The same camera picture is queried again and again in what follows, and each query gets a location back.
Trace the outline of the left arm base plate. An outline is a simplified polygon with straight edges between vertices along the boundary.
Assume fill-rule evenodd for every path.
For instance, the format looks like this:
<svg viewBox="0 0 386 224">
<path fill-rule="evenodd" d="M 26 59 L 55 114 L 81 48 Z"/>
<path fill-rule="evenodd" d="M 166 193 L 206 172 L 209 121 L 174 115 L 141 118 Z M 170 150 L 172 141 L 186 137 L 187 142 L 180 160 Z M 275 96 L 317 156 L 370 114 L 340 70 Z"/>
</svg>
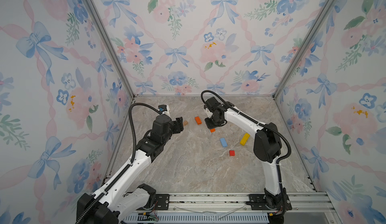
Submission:
<svg viewBox="0 0 386 224">
<path fill-rule="evenodd" d="M 169 209 L 169 194 L 156 194 L 150 197 L 149 203 L 144 208 L 139 208 L 138 211 L 167 211 Z"/>
</svg>

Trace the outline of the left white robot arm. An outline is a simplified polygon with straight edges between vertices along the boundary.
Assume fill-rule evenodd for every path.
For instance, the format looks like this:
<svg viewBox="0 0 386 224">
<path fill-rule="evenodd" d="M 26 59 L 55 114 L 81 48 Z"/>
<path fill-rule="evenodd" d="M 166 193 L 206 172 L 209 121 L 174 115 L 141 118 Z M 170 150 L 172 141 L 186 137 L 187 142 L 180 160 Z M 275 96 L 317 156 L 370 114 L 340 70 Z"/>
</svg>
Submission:
<svg viewBox="0 0 386 224">
<path fill-rule="evenodd" d="M 132 193 L 127 189 L 158 155 L 172 135 L 183 131 L 183 118 L 172 120 L 159 115 L 152 129 L 137 143 L 134 153 L 117 173 L 93 194 L 83 194 L 77 202 L 76 223 L 119 224 L 138 209 L 155 207 L 156 190 L 141 184 Z"/>
</svg>

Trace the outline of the orange short block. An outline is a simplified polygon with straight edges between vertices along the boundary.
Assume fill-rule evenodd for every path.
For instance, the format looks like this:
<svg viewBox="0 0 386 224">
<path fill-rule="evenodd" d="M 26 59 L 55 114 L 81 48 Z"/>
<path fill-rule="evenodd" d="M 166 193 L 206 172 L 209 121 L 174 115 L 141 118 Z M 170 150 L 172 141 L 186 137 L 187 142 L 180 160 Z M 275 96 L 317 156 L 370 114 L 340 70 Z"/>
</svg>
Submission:
<svg viewBox="0 0 386 224">
<path fill-rule="evenodd" d="M 198 125 L 201 125 L 202 124 L 202 121 L 201 121 L 201 119 L 200 119 L 200 117 L 195 117 L 195 121 L 196 121 L 196 123 L 198 124 Z"/>
</svg>

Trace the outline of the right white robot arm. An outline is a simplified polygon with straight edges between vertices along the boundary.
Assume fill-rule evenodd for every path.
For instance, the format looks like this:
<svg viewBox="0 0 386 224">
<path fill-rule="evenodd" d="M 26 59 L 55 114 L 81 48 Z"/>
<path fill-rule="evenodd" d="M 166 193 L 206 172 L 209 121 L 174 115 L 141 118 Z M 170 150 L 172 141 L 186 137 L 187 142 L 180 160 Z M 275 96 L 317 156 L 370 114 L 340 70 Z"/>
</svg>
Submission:
<svg viewBox="0 0 386 224">
<path fill-rule="evenodd" d="M 254 139 L 253 152 L 263 166 L 265 178 L 265 203 L 271 210 L 281 212 L 287 209 L 286 194 L 282 184 L 279 163 L 291 154 L 289 151 L 281 157 L 282 134 L 273 123 L 265 124 L 248 116 L 233 106 L 219 104 L 217 106 L 204 105 L 207 114 L 205 123 L 209 129 L 235 124 Z"/>
</svg>

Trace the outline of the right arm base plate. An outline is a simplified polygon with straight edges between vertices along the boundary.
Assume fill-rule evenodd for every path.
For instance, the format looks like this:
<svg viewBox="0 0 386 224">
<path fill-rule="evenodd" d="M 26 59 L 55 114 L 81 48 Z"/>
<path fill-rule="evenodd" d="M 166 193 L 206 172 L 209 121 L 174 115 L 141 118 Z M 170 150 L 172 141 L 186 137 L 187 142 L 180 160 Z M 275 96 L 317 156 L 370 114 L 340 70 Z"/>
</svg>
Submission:
<svg viewBox="0 0 386 224">
<path fill-rule="evenodd" d="M 253 211 L 273 211 L 279 212 L 283 208 L 282 194 L 272 196 L 264 194 L 249 194 L 248 201 L 245 203 L 250 206 Z"/>
</svg>

